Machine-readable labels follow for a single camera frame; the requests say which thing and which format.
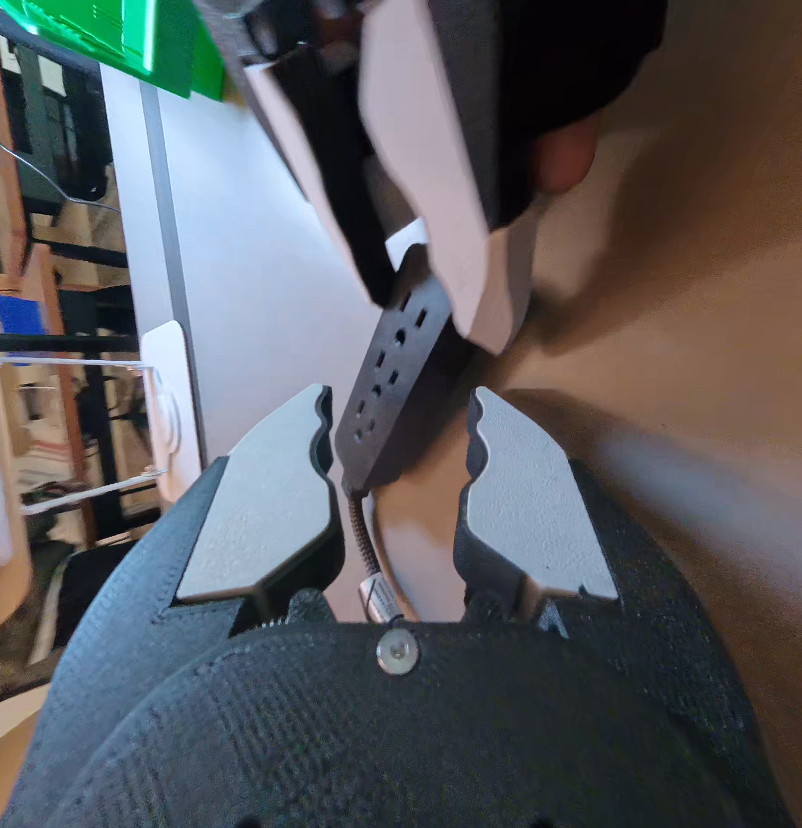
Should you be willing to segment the white flat pad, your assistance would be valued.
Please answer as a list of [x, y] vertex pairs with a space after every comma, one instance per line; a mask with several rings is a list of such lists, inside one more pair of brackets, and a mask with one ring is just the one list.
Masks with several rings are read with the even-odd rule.
[[199, 479], [202, 463], [184, 330], [176, 320], [140, 341], [151, 465], [160, 497], [177, 502]]

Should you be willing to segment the person's right hand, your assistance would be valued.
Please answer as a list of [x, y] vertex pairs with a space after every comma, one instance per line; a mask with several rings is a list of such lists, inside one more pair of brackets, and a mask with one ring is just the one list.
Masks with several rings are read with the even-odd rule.
[[501, 3], [503, 207], [585, 179], [604, 109], [661, 46], [666, 18], [666, 1]]

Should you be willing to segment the black power strip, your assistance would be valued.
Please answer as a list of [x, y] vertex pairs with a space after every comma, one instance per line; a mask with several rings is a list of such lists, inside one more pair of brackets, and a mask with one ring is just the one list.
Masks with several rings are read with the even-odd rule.
[[426, 245], [411, 245], [337, 426], [348, 497], [397, 481], [421, 457], [444, 426], [475, 352], [454, 324]]

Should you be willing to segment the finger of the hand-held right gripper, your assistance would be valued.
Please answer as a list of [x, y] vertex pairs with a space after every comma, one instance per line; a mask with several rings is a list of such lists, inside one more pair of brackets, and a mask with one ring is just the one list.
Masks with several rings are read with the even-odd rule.
[[402, 193], [365, 129], [359, 80], [354, 47], [242, 58], [249, 103], [344, 264], [384, 309], [398, 281], [387, 241], [402, 228]]
[[489, 227], [423, 3], [377, 2], [367, 11], [359, 108], [377, 157], [425, 224], [431, 269], [458, 332], [499, 355], [527, 314], [536, 207]]

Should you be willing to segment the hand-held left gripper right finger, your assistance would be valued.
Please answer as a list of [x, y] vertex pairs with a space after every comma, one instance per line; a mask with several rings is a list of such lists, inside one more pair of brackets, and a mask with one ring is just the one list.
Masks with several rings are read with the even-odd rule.
[[620, 609], [620, 589], [561, 446], [491, 389], [469, 399], [469, 479], [459, 495], [453, 563], [465, 606], [513, 617], [550, 601]]

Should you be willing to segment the blue box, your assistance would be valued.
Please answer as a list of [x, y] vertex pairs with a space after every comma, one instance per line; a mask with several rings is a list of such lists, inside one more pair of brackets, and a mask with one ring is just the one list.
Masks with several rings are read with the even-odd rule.
[[38, 301], [0, 295], [0, 327], [7, 336], [47, 336], [48, 328]]

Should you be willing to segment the green plastic bin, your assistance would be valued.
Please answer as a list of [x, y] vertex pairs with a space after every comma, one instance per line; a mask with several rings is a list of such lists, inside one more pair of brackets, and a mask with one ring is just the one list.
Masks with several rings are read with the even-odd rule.
[[222, 59], [190, 1], [0, 1], [26, 33], [182, 98], [223, 96]]

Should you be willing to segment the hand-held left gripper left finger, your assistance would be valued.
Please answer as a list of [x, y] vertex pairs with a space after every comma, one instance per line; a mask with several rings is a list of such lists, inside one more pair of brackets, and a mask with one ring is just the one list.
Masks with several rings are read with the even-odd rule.
[[287, 605], [325, 591], [344, 565], [329, 477], [332, 389], [315, 383], [263, 418], [230, 451], [176, 600]]

